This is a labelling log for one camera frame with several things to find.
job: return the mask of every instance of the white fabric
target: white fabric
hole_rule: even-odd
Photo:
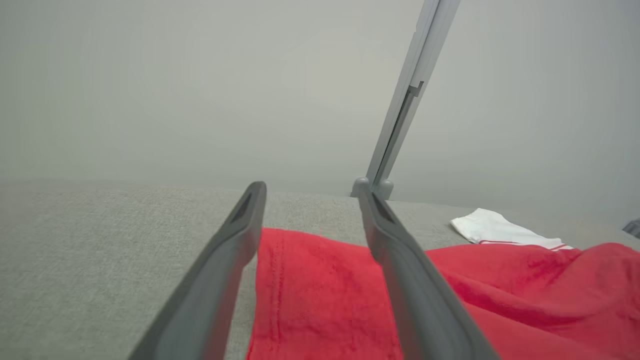
[[[477,209],[473,213],[451,220],[451,225],[472,243],[509,243],[538,245],[550,250],[573,249],[562,240],[547,239],[522,226],[512,224],[495,211]]]

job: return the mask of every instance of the red garment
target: red garment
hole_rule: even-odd
[[[427,255],[508,359],[640,359],[640,253],[459,245]],[[366,247],[264,229],[247,359],[402,359]]]

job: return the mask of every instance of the gray fabric surface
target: gray fabric surface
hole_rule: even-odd
[[[107,182],[0,185],[0,358],[125,359],[242,191]],[[390,202],[424,249],[466,243],[448,225],[473,209]],[[585,220],[516,224],[586,248],[637,239]],[[356,199],[269,193],[264,226],[366,245]],[[244,358],[255,259],[245,268],[227,346]]]

